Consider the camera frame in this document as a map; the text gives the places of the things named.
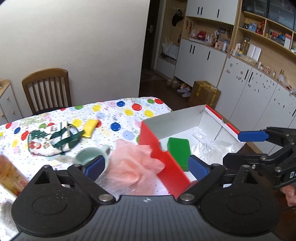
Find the person's right hand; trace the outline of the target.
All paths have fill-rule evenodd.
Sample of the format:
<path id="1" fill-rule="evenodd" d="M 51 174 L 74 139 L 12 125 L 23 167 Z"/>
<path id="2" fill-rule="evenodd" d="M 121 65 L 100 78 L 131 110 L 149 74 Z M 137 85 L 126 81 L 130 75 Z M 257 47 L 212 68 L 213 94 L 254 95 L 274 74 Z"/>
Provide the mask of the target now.
<path id="1" fill-rule="evenodd" d="M 287 204 L 289 207 L 296 205 L 295 187 L 288 185 L 282 188 L 282 192 L 285 194 Z"/>

